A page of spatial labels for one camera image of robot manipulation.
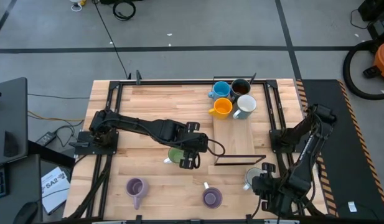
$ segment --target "warning stripe tape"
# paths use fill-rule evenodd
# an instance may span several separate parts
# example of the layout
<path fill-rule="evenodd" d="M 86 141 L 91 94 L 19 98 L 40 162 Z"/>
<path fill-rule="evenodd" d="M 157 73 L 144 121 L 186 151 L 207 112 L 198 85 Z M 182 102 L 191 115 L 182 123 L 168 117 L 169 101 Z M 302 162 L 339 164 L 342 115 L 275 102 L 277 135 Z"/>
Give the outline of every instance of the warning stripe tape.
<path fill-rule="evenodd" d="M 308 107 L 308 102 L 305 94 L 304 85 L 302 84 L 302 80 L 298 79 L 296 80 L 297 84 L 297 91 L 299 98 L 301 100 L 301 106 L 302 108 L 306 109 Z M 317 158 L 316 162 L 320 166 L 320 182 L 322 185 L 322 190 L 324 194 L 324 200 L 327 207 L 327 212 L 331 215 L 338 216 L 337 214 L 337 207 L 335 206 L 334 202 L 334 196 L 331 190 L 330 181 L 328 180 L 327 172 L 326 172 L 326 166 L 324 165 L 324 160 L 322 157 L 322 154 L 319 154 L 319 157 Z"/>
<path fill-rule="evenodd" d="M 360 144 L 362 145 L 362 150 L 363 150 L 363 153 L 365 154 L 365 157 L 366 157 L 366 161 L 368 163 L 368 166 L 370 168 L 370 170 L 372 171 L 372 175 L 373 175 L 373 178 L 374 178 L 374 182 L 376 183 L 377 185 L 377 189 L 378 189 L 378 193 L 380 193 L 381 195 L 381 200 L 383 201 L 384 203 L 384 190 L 381 186 L 381 183 L 380 183 L 380 179 L 378 178 L 378 175 L 377 175 L 377 171 L 376 169 L 374 168 L 374 163 L 372 161 L 372 158 L 370 157 L 370 153 L 367 149 L 367 146 L 366 146 L 366 143 L 365 143 L 365 140 L 363 139 L 363 134 L 360 130 L 360 127 L 358 125 L 358 121 L 356 119 L 356 116 L 354 114 L 354 111 L 352 109 L 352 106 L 351 104 L 349 103 L 349 99 L 348 99 L 348 96 L 347 96 L 347 91 L 344 87 L 344 84 L 342 83 L 342 81 L 338 80 L 339 83 L 340 83 L 340 88 L 341 88 L 341 91 L 342 91 L 342 94 L 344 95 L 344 98 L 345 98 L 345 102 L 347 103 L 347 107 L 348 107 L 348 110 L 349 110 L 349 113 L 351 115 L 351 118 L 352 118 L 352 122 L 355 126 L 355 129 L 356 129 L 356 133 L 357 133 L 357 136 L 359 138 L 359 141 L 360 141 Z"/>

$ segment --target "blue mug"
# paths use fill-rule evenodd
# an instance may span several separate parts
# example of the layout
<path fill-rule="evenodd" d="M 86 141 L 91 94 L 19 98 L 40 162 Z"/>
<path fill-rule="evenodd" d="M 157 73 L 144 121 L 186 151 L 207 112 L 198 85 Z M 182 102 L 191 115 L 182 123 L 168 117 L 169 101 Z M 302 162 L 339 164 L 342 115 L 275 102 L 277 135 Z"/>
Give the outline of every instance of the blue mug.
<path fill-rule="evenodd" d="M 219 81 L 214 84 L 212 91 L 208 93 L 208 97 L 214 100 L 226 98 L 230 93 L 230 86 L 224 81 Z"/>

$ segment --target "black mug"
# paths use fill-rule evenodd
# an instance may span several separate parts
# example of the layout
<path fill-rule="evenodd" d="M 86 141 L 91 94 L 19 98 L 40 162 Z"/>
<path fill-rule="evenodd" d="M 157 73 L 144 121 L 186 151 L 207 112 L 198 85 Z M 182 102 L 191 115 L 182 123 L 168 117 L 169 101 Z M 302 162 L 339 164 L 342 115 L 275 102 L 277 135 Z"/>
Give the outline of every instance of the black mug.
<path fill-rule="evenodd" d="M 237 99 L 242 95 L 248 94 L 251 90 L 251 85 L 248 81 L 239 78 L 232 82 L 230 86 L 230 101 L 237 102 Z"/>

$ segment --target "sticker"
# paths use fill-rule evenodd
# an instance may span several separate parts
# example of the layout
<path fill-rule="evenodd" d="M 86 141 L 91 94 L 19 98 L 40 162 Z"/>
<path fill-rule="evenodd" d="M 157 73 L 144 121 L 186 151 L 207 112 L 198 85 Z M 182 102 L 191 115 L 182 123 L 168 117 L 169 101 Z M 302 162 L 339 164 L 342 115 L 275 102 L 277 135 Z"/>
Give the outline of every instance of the sticker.
<path fill-rule="evenodd" d="M 348 202 L 348 207 L 350 212 L 357 212 L 358 210 L 356 209 L 355 202 Z"/>

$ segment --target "orange mug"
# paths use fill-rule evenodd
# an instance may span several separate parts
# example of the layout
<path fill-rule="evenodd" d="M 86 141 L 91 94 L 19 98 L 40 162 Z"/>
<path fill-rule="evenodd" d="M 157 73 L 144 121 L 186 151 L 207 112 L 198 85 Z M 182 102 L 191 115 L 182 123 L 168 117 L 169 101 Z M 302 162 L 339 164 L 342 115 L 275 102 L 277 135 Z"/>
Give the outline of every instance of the orange mug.
<path fill-rule="evenodd" d="M 226 119 L 232 111 L 232 103 L 226 98 L 219 98 L 215 100 L 214 108 L 210 109 L 208 113 L 217 119 Z"/>

